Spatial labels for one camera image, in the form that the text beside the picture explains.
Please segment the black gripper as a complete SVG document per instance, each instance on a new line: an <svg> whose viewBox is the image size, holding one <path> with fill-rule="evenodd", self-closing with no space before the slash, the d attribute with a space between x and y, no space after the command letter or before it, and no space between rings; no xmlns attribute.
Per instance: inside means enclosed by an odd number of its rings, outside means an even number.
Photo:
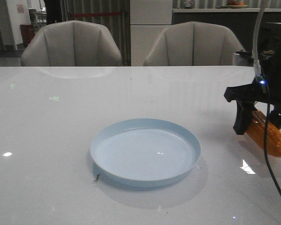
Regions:
<svg viewBox="0 0 281 225"><path fill-rule="evenodd" d="M281 40L274 54L262 61L261 72L251 84L228 87L224 93L228 102L237 100L237 115L233 129L237 135L243 135L252 120L252 111L256 111L255 101L275 104L269 120L281 129Z"/></svg>

